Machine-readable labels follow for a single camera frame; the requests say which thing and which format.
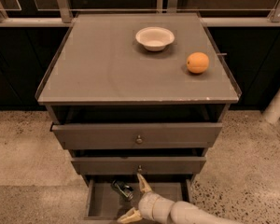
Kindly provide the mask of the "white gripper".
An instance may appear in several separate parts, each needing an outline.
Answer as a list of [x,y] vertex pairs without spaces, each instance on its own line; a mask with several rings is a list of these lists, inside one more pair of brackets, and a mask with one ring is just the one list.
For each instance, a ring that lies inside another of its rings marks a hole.
[[144,218],[160,224],[168,224],[170,222],[170,212],[175,202],[153,192],[151,186],[141,174],[137,174],[137,178],[140,191],[145,193],[138,203],[139,211],[134,207],[131,208],[118,219],[118,223],[129,224]]

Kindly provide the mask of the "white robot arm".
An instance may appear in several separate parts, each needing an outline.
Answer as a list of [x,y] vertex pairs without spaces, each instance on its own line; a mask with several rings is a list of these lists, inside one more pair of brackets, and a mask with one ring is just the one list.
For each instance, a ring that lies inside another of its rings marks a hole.
[[[280,118],[280,89],[263,113],[270,123]],[[196,205],[179,201],[174,202],[154,192],[141,174],[137,174],[139,189],[143,193],[138,209],[132,208],[118,219],[119,224],[129,224],[142,219],[159,224],[241,224],[238,221],[215,217]]]

